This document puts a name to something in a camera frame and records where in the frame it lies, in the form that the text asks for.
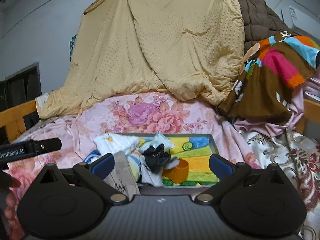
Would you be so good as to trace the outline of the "person's left hand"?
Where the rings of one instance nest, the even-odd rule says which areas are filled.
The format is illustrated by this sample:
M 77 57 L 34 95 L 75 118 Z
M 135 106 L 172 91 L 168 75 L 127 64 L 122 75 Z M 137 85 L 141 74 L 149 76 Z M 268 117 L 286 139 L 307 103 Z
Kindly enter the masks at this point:
M 19 188 L 21 182 L 6 172 L 1 171 L 1 223 L 3 224 L 4 235 L 8 237 L 11 228 L 15 227 L 17 198 L 11 188 Z

